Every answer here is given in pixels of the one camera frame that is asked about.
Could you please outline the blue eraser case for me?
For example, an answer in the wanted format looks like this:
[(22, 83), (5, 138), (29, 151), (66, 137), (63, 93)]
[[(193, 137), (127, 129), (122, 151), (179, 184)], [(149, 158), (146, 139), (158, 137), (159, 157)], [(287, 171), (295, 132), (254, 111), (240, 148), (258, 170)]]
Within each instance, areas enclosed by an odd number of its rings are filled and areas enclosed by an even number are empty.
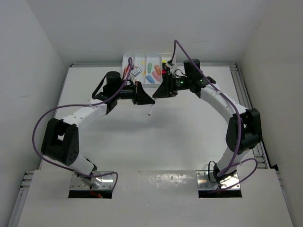
[(155, 84), (155, 81), (153, 80), (153, 78), (150, 75), (147, 75), (146, 79), (148, 80), (149, 83)]

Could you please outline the orange eraser case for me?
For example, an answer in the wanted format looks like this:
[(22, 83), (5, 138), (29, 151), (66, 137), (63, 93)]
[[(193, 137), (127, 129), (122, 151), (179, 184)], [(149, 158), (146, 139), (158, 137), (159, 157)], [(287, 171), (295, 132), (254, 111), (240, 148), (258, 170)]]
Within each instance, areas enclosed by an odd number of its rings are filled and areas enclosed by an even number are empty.
[(154, 68), (155, 68), (157, 74), (161, 75), (161, 69), (160, 69), (159, 65), (155, 65)]

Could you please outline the green eraser case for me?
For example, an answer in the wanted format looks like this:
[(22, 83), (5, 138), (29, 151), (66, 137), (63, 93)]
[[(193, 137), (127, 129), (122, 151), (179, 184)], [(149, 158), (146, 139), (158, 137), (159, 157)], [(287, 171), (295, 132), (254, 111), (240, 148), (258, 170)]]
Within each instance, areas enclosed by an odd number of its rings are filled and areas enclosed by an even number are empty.
[(147, 65), (147, 73), (150, 74), (151, 71), (152, 71), (152, 63), (149, 62)]

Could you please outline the red ballpoint pen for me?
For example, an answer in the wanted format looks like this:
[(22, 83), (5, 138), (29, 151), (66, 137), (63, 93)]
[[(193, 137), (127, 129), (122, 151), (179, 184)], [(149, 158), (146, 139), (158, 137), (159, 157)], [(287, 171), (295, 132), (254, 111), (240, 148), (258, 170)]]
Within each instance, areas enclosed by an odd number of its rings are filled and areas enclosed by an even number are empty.
[(128, 72), (129, 68), (130, 68), (130, 66), (129, 66), (129, 65), (127, 65), (127, 66), (126, 66), (126, 68), (125, 68), (125, 73), (127, 73), (127, 72)]

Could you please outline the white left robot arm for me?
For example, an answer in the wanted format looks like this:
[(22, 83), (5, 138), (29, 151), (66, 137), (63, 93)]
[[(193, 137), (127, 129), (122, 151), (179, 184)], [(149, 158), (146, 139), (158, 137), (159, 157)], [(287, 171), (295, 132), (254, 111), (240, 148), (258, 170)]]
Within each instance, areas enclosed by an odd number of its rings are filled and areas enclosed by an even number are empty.
[(41, 147), (44, 156), (62, 163), (82, 178), (97, 177), (97, 167), (80, 154), (80, 133), (95, 120), (109, 114), (118, 100), (131, 100), (134, 105), (153, 105), (155, 100), (141, 82), (122, 79), (117, 71), (106, 73), (92, 93), (88, 104), (61, 119), (52, 118), (46, 127)]

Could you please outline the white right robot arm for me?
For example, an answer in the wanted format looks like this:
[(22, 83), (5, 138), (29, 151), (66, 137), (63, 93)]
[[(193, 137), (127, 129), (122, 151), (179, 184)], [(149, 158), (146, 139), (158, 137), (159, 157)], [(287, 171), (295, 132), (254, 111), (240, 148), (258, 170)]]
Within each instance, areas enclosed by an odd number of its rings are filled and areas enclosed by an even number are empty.
[(162, 65), (162, 83), (153, 97), (156, 99), (175, 97), (178, 91), (189, 90), (214, 108), (228, 124), (225, 141), (227, 148), (222, 158), (214, 165), (216, 182), (233, 173), (243, 162), (244, 156), (262, 140), (260, 113), (248, 109), (228, 95), (216, 81), (203, 74), (200, 61), (183, 62), (185, 75), (176, 76), (171, 72), (171, 62)]

